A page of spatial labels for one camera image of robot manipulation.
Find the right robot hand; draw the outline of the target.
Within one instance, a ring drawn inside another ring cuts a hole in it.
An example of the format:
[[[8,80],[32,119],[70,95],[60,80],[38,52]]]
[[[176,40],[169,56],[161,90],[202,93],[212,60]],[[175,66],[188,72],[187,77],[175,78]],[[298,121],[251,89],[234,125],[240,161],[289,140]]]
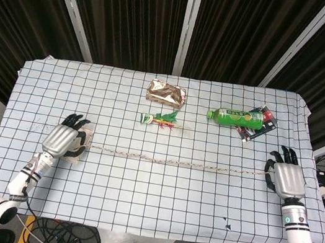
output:
[[[271,151],[275,160],[268,159],[265,164],[265,182],[267,188],[275,192],[282,200],[305,197],[305,180],[296,152],[292,148],[281,145],[283,155]]]

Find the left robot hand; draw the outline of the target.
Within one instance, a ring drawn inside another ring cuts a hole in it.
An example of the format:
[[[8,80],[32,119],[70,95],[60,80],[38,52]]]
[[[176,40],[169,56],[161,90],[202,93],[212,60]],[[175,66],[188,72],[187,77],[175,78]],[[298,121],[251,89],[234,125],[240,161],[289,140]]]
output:
[[[70,114],[55,126],[42,142],[43,152],[47,152],[54,159],[80,156],[86,149],[87,141],[87,133],[81,131],[81,128],[90,123],[82,117],[83,115]]]

